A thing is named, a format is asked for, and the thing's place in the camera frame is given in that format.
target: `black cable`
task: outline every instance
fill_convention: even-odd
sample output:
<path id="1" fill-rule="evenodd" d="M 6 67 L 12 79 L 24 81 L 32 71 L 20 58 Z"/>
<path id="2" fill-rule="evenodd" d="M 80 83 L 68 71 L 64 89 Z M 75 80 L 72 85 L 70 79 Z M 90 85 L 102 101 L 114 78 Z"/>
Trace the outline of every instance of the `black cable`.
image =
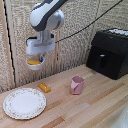
<path id="1" fill-rule="evenodd" d="M 97 20 L 99 20 L 101 17 L 103 17 L 106 13 L 108 13 L 108 12 L 109 12 L 110 10 L 112 10 L 114 7 L 116 7 L 117 5 L 119 5 L 121 2 L 123 2 L 123 0 L 120 0 L 118 3 L 116 3 L 115 5 L 113 5 L 110 9 L 108 9 L 106 12 L 104 12 L 101 16 L 99 16 L 97 19 L 95 19 L 91 24 L 87 25 L 85 28 L 79 30 L 78 32 L 76 32 L 76 33 L 74 33 L 74 34 L 72 34 L 72 35 L 70 35 L 70 36 L 67 36 L 67 37 L 65 37 L 65 38 L 63 38 L 63 39 L 57 41 L 56 43 L 58 43 L 58 42 L 60 42 L 60 41 L 62 41 L 62 40 L 65 40 L 65 39 L 67 39 L 67 38 L 70 38 L 70 37 L 72 37 L 72 36 L 74 36 L 74 35 L 80 33 L 81 31 L 87 29 L 87 28 L 90 27 L 92 24 L 94 24 Z"/>

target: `plate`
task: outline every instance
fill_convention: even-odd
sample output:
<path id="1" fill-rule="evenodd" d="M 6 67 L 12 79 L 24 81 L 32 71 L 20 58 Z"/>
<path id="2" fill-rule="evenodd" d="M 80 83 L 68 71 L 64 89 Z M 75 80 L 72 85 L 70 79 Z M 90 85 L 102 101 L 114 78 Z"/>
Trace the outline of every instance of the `plate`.
<path id="1" fill-rule="evenodd" d="M 14 119 L 31 119 L 46 107 L 44 94 L 36 89 L 23 88 L 10 93 L 3 103 L 5 113 Z"/>

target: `decorative plate rim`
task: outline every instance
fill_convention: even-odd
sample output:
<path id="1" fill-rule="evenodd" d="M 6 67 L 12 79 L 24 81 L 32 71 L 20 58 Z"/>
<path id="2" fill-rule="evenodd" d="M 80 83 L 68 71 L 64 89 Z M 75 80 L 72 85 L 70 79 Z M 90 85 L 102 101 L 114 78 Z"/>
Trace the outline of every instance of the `decorative plate rim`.
<path id="1" fill-rule="evenodd" d="M 20 94 L 20 92 L 23 92 L 23 91 L 33 91 L 33 92 L 36 92 L 36 94 L 37 95 L 41 95 L 41 97 L 42 97 L 42 103 L 40 103 L 40 108 L 38 107 L 38 109 L 37 109 L 37 112 L 36 113 L 32 113 L 32 114 L 30 114 L 30 115 L 25 115 L 24 114 L 24 116 L 22 116 L 22 115 L 16 115 L 16 113 L 15 112 L 13 112 L 12 110 L 10 111 L 9 110 L 9 105 L 7 105 L 7 103 L 6 103 L 6 101 L 8 100 L 8 98 L 11 96 L 11 95 L 13 95 L 14 93 L 16 93 L 16 92 L 19 92 L 19 94 Z M 38 115 L 40 115 L 43 111 L 44 111 L 44 109 L 45 109 L 45 107 L 46 107 L 46 97 L 44 96 L 44 94 L 42 93 L 42 92 L 40 92 L 39 90 L 37 90 L 37 89 L 33 89 L 33 88 L 22 88 L 22 89 L 18 89 L 18 90 L 15 90 L 15 91 L 13 91 L 13 92 L 11 92 L 6 98 L 5 98 L 5 100 L 4 100 L 4 102 L 3 102 L 3 109 L 4 109 L 4 112 L 8 115 L 8 116 L 10 116 L 11 118 L 14 118 L 14 119 L 21 119 L 21 120 L 25 120 L 25 119 L 31 119 L 31 118 L 34 118 L 34 117 L 36 117 L 36 116 L 38 116 Z"/>

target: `countertop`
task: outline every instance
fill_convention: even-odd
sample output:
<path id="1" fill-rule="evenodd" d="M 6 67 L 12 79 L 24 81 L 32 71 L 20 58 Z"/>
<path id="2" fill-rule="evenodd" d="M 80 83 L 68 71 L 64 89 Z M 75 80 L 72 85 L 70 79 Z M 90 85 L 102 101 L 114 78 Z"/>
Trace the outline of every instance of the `countertop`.
<path id="1" fill-rule="evenodd" d="M 85 79 L 80 95 L 70 93 L 73 76 Z M 3 110 L 4 99 L 19 88 L 0 94 L 0 128 L 110 128 L 128 102 L 128 75 L 111 80 L 85 65 L 20 88 L 40 90 L 40 83 L 47 84 L 52 91 L 44 93 L 45 110 L 30 120 L 12 119 Z"/>

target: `pink cup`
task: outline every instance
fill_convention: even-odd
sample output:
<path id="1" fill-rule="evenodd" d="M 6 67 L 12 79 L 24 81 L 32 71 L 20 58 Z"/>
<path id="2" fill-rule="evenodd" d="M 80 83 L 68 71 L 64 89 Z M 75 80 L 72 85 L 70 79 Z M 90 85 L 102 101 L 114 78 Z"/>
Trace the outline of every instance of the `pink cup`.
<path id="1" fill-rule="evenodd" d="M 79 95 L 82 93 L 84 85 L 84 79 L 80 76 L 75 76 L 72 78 L 72 83 L 71 83 L 71 93 L 73 95 Z"/>

